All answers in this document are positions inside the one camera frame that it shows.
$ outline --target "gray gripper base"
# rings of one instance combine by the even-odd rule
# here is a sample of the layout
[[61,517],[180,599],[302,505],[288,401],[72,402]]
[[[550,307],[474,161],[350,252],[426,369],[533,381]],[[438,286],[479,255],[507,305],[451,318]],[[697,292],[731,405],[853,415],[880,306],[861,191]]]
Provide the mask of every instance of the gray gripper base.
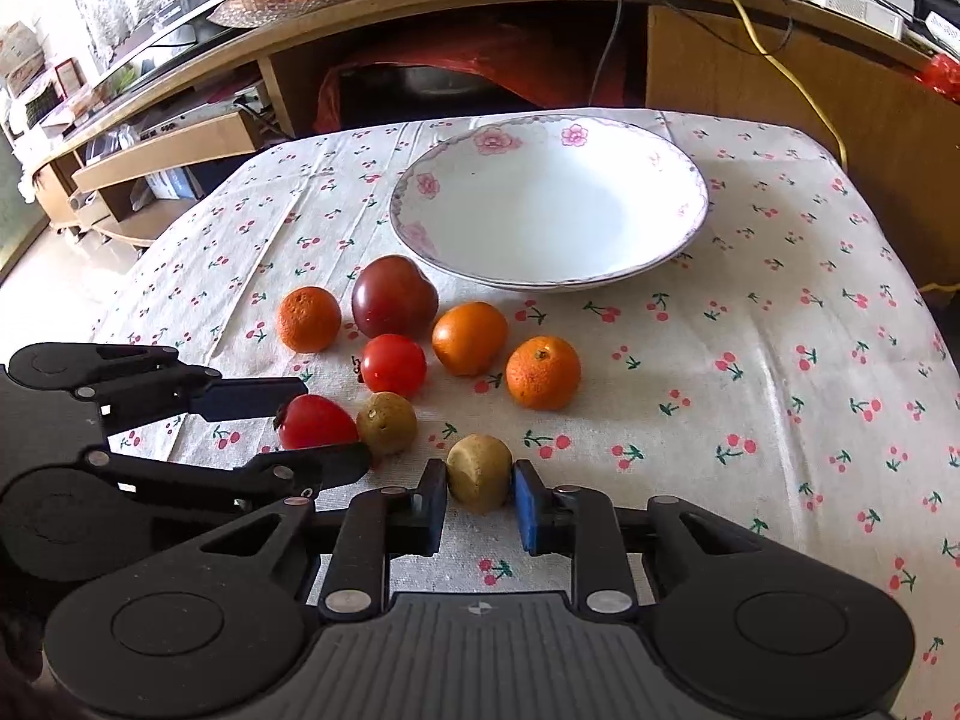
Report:
[[381,618],[328,628],[272,693],[220,715],[232,720],[730,716],[701,706],[666,680],[633,630],[581,620],[555,592],[397,594]]

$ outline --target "red plastic bag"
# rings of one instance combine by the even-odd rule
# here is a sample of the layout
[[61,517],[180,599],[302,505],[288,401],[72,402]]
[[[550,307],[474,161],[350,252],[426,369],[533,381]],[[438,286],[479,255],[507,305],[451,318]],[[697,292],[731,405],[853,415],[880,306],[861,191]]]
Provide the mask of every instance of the red plastic bag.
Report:
[[[340,129],[340,72],[377,64],[460,71],[482,76],[540,108],[581,107],[587,104],[607,37],[606,32],[571,28],[569,23],[491,14],[420,19],[326,72],[314,129],[319,134]],[[593,104],[623,107],[625,76],[626,57],[614,44]]]
[[960,62],[945,53],[933,57],[916,78],[948,100],[960,103]]

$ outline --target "pink flower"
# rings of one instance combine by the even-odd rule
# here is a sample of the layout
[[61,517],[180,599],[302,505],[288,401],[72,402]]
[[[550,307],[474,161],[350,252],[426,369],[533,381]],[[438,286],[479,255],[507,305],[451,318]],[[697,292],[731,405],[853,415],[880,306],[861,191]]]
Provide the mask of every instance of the pink flower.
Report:
[[587,129],[579,124],[570,124],[560,132],[560,141],[564,146],[584,146],[587,143]]
[[477,151],[483,156],[504,154],[523,145],[520,138],[507,134],[500,127],[481,129],[474,135],[473,142],[476,143]]
[[405,244],[409,244],[413,250],[419,250],[431,257],[436,256],[433,242],[430,240],[430,234],[426,231],[424,225],[418,221],[410,221],[400,225],[400,237],[404,239]]
[[432,172],[423,172],[416,177],[416,189],[419,189],[423,196],[434,199],[440,191],[440,181],[436,180]]

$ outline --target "tile floor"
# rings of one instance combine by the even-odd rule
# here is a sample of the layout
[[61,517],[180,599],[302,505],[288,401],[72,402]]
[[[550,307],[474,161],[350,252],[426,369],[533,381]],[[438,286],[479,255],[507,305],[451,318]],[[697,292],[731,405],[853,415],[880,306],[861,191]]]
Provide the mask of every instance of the tile floor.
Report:
[[0,284],[0,364],[39,341],[87,341],[136,264],[133,247],[44,230]]

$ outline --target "white bowl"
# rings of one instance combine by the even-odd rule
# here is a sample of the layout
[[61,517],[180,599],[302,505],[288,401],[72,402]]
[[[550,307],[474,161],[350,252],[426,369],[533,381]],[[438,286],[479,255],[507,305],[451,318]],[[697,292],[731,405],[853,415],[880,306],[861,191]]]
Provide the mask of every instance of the white bowl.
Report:
[[490,287],[578,290],[651,269],[707,215],[683,151],[573,115],[490,124],[439,143],[397,181],[390,223],[416,257]]

